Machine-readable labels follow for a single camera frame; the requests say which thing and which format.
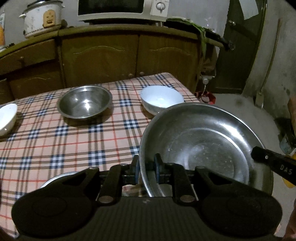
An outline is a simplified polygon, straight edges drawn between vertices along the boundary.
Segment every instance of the door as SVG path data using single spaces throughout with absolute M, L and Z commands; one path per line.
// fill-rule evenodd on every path
M 62 40 L 67 87 L 134 77 L 138 35 L 85 36 Z
M 244 20 L 239 0 L 230 0 L 224 38 L 235 44 L 233 51 L 220 50 L 217 75 L 209 83 L 213 93 L 241 94 L 250 75 L 261 39 L 267 0 L 256 0 L 259 14 Z
M 141 35 L 136 76 L 168 72 L 194 92 L 197 85 L 200 43 L 174 37 Z

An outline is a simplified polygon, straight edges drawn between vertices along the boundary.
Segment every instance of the wooden cabinet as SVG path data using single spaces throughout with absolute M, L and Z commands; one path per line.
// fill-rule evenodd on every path
M 136 76 L 169 72 L 194 92 L 200 71 L 198 45 L 197 41 L 185 38 L 141 35 Z
M 57 57 L 54 39 L 22 48 L 0 59 L 0 75 Z
M 109 34 L 63 39 L 66 86 L 107 83 L 135 75 L 138 38 Z
M 13 100 L 14 98 L 11 93 L 9 83 L 6 79 L 0 80 L 0 104 L 5 104 Z
M 16 99 L 63 88 L 58 61 L 15 71 L 7 76 L 7 80 Z

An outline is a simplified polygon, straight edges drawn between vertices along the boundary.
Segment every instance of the microwave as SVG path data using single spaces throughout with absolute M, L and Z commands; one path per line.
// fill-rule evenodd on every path
M 129 18 L 166 21 L 169 0 L 78 0 L 78 20 Z

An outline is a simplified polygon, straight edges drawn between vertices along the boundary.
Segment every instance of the bolt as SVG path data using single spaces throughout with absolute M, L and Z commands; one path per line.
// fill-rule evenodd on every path
M 180 197 L 180 200 L 182 202 L 186 202 L 186 203 L 189 203 L 189 202 L 193 202 L 195 200 L 195 198 L 191 195 L 183 195 Z
M 151 202 L 149 199 L 146 199 L 145 201 L 143 201 L 143 203 L 145 203 L 145 204 L 147 204 L 149 202 Z
M 101 203 L 111 203 L 111 202 L 113 202 L 113 197 L 111 197 L 111 196 L 101 196 L 101 197 L 99 197 L 99 202 L 101 202 Z

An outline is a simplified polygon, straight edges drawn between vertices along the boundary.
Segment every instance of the microwave dial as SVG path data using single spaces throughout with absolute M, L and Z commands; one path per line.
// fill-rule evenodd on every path
M 156 4 L 156 8 L 160 11 L 160 13 L 165 10 L 165 4 L 163 2 L 159 2 Z

